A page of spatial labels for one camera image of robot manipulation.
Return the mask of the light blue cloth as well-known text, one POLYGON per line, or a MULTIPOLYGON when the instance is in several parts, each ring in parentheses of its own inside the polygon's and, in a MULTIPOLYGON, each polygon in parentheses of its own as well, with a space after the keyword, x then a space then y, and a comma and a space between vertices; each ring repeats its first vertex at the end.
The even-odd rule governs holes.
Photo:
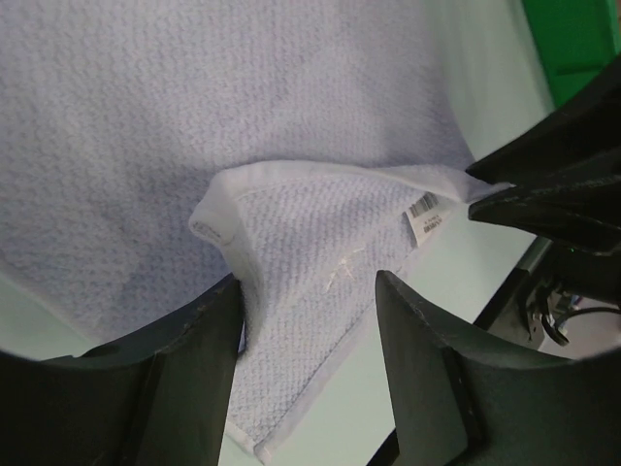
POLYGON ((497 189, 419 1, 5 1, 1 267, 104 343, 227 275, 227 433, 263 463, 448 212, 497 189))

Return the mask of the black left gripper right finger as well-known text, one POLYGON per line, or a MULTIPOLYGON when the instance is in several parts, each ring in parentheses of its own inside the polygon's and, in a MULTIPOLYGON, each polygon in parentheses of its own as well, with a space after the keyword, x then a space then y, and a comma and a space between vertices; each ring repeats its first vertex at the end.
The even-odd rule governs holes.
POLYGON ((403 465, 616 465, 620 352, 565 359, 496 337, 388 271, 376 312, 403 465))

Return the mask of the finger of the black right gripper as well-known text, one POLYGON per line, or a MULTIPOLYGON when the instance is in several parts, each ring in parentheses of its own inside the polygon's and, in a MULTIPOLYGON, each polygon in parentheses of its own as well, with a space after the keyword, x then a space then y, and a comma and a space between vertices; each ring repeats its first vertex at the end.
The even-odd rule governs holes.
POLYGON ((513 187, 471 204, 469 219, 523 230, 593 255, 620 252, 620 197, 600 189, 543 193, 513 187))
POLYGON ((487 183, 524 183, 620 145, 620 62, 611 61, 569 101, 467 173, 487 183))

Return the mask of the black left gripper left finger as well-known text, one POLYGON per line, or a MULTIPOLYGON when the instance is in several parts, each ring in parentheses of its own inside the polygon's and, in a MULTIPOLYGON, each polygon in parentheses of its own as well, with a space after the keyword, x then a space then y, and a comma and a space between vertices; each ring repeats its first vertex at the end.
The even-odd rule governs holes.
POLYGON ((214 465, 243 328, 238 281, 79 357, 1 355, 5 465, 214 465))

